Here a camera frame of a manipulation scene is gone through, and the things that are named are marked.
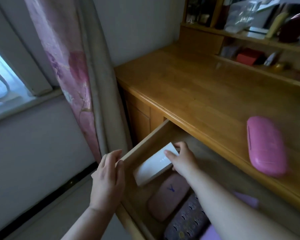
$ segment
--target left hand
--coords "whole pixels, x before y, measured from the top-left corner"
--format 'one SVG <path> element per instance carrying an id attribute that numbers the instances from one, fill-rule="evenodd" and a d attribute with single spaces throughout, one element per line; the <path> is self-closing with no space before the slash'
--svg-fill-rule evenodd
<path id="1" fill-rule="evenodd" d="M 120 204 L 125 187 L 124 162 L 120 160 L 121 153 L 122 150 L 116 150 L 105 154 L 98 169 L 92 173 L 90 208 L 114 214 Z"/>

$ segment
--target desk drawer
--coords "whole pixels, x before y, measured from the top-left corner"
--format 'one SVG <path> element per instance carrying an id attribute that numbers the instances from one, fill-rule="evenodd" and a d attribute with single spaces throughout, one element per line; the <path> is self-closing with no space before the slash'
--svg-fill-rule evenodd
<path id="1" fill-rule="evenodd" d="M 230 191 L 259 199 L 259 211 L 300 236 L 300 213 L 281 198 L 169 120 L 143 139 L 122 160 L 125 164 L 126 189 L 122 204 L 146 240 L 161 239 L 172 215 L 160 223 L 148 213 L 147 201 L 172 173 L 163 173 L 143 187 L 137 187 L 132 172 L 142 162 L 169 142 L 186 141 L 198 159 L 201 169 Z"/>

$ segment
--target pink floral curtain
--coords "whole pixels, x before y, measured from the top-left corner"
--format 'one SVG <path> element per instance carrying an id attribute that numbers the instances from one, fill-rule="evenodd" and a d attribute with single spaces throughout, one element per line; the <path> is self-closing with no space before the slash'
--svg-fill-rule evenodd
<path id="1" fill-rule="evenodd" d="M 80 129 L 101 161 L 88 66 L 76 0 L 25 0 L 32 21 Z"/>

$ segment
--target curtain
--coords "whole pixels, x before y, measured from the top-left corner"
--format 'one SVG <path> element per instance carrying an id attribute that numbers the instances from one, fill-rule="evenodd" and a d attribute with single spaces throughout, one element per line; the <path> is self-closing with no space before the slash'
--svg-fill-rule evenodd
<path id="1" fill-rule="evenodd" d="M 95 157 L 132 147 L 93 0 L 25 0 L 42 46 Z"/>

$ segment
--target white box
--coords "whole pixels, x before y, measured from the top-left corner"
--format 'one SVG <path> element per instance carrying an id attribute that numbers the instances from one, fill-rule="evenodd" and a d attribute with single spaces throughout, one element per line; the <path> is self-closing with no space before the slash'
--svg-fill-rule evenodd
<path id="1" fill-rule="evenodd" d="M 175 155 L 179 155 L 173 144 L 170 142 L 164 148 L 149 157 L 144 163 L 137 167 L 133 176 L 136 180 L 136 184 L 140 187 L 149 183 L 154 178 L 158 177 L 169 168 L 171 168 L 171 161 L 165 156 L 164 150 L 169 150 Z"/>

